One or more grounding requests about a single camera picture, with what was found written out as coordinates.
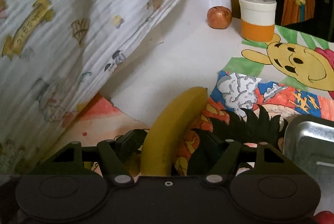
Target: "apple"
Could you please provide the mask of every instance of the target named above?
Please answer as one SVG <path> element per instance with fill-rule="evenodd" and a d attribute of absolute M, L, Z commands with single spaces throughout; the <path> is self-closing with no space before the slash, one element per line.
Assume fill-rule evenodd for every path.
<path fill-rule="evenodd" d="M 209 26 L 214 29 L 226 29 L 232 21 L 232 12 L 223 6 L 210 8 L 207 14 Z"/>
<path fill-rule="evenodd" d="M 334 214 L 330 211 L 319 212 L 313 218 L 318 224 L 334 224 Z"/>

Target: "cartoon ear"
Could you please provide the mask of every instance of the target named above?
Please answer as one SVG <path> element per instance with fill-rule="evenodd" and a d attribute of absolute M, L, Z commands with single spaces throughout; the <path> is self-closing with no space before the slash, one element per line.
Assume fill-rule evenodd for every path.
<path fill-rule="evenodd" d="M 251 49 L 245 49 L 241 52 L 241 54 L 243 55 L 243 57 L 253 62 L 258 62 L 265 65 L 271 65 L 269 57 L 263 53 L 258 53 Z"/>
<path fill-rule="evenodd" d="M 280 42 L 280 41 L 281 41 L 281 37 L 280 37 L 278 34 L 275 33 L 275 34 L 273 35 L 272 40 L 266 42 L 266 44 L 267 44 L 267 45 L 270 45 L 270 44 L 273 43 L 273 42 Z"/>

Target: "orange and white jar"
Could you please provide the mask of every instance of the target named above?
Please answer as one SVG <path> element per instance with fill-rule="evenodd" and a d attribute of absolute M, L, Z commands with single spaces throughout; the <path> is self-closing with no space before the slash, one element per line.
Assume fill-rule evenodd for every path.
<path fill-rule="evenodd" d="M 275 29 L 276 0 L 239 0 L 244 38 L 267 42 Z"/>

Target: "screw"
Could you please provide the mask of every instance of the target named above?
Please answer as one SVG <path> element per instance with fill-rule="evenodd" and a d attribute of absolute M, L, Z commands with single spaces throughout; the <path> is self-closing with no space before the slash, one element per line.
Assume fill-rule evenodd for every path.
<path fill-rule="evenodd" d="M 118 182 L 119 184 L 126 184 L 131 181 L 131 177 L 128 175 L 118 175 L 115 177 L 115 182 Z"/>
<path fill-rule="evenodd" d="M 206 180 L 208 182 L 215 184 L 217 182 L 221 182 L 223 180 L 223 177 L 220 175 L 211 174 L 211 175 L 206 176 Z"/>

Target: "stainless steel tray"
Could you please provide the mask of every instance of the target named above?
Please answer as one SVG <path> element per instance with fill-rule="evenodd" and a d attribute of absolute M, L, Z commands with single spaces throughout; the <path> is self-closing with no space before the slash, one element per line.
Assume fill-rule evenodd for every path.
<path fill-rule="evenodd" d="M 321 188 L 317 212 L 334 212 L 334 122 L 311 115 L 293 119 L 285 131 L 283 154 Z"/>

